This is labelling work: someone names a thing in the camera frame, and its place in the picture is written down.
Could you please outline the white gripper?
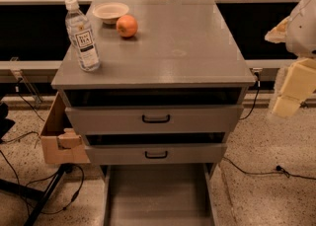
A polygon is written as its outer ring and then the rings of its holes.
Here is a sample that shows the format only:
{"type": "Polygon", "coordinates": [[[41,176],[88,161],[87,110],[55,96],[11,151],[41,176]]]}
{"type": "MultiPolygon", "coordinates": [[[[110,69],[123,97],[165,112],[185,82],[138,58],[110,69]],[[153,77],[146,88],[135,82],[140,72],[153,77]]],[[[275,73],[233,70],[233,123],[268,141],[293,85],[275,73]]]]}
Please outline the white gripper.
{"type": "Polygon", "coordinates": [[[265,40],[285,42],[289,52],[310,57],[298,58],[277,73],[272,115],[289,118],[316,90],[316,0],[300,0],[289,17],[266,33],[265,40]]]}

